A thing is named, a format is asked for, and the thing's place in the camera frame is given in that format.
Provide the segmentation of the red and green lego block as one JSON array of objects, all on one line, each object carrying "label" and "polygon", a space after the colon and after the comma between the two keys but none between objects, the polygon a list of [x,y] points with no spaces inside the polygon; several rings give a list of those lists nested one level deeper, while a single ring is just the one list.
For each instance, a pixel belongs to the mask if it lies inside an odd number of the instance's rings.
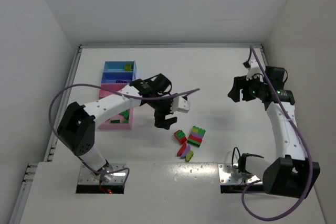
[{"label": "red and green lego block", "polygon": [[174,137],[180,144],[184,144],[187,141],[186,135],[182,130],[177,130],[174,133]]}]

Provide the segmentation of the multicolour lego block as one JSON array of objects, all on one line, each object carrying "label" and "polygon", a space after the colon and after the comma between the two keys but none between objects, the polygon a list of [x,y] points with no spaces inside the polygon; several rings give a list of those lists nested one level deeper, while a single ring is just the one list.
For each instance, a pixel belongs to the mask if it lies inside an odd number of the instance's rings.
[{"label": "multicolour lego block", "polygon": [[206,130],[197,126],[192,126],[189,136],[187,137],[187,143],[196,147],[200,147]]}]

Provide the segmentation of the green lego brick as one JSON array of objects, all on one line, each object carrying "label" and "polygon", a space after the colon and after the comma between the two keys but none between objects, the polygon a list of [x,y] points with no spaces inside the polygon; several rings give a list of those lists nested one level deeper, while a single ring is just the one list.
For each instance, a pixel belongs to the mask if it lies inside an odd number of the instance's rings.
[{"label": "green lego brick", "polygon": [[111,123],[111,124],[119,124],[119,123],[120,123],[120,120],[110,120],[110,123]]}]

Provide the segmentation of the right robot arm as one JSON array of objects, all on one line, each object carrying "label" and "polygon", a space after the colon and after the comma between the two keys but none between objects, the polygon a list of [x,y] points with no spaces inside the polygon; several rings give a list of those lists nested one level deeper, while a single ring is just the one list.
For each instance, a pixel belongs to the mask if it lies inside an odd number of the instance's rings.
[{"label": "right robot arm", "polygon": [[284,89],[287,71],[267,66],[266,74],[235,77],[228,97],[234,102],[259,99],[270,119],[275,139],[276,158],[270,163],[258,154],[243,153],[237,169],[261,179],[267,194],[300,198],[312,188],[320,174],[319,163],[309,164],[307,152],[294,130],[295,99]]}]

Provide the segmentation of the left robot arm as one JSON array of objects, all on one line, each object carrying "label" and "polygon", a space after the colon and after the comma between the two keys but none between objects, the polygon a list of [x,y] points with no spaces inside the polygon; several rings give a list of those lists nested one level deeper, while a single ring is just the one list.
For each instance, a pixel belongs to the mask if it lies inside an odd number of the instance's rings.
[{"label": "left robot arm", "polygon": [[155,127],[168,130],[177,118],[167,119],[166,116],[177,111],[178,104],[184,102],[179,97],[164,97],[170,85],[169,79],[158,74],[145,80],[134,80],[118,93],[91,103],[73,102],[60,121],[58,137],[94,174],[104,174],[108,162],[95,145],[96,128],[126,110],[148,104],[154,109]]}]

